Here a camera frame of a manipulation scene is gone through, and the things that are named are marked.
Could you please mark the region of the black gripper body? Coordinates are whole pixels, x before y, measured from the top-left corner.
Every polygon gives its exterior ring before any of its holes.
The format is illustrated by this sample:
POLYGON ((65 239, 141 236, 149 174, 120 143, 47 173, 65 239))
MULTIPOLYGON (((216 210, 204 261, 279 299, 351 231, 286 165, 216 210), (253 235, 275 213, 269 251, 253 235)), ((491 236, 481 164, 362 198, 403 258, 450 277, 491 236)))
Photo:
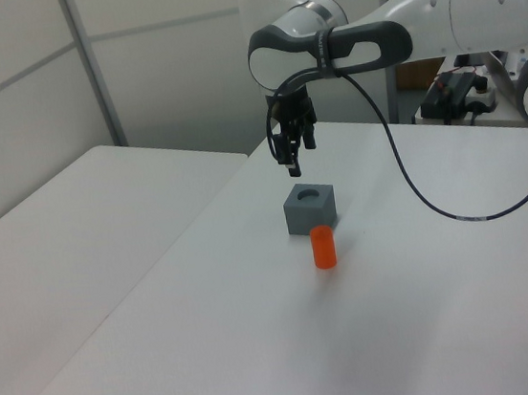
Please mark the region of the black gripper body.
POLYGON ((315 107, 306 86, 277 98, 267 96, 266 100, 267 106, 272 109, 273 120, 280 124, 282 130, 294 123, 305 122, 314 125, 317 122, 315 107))

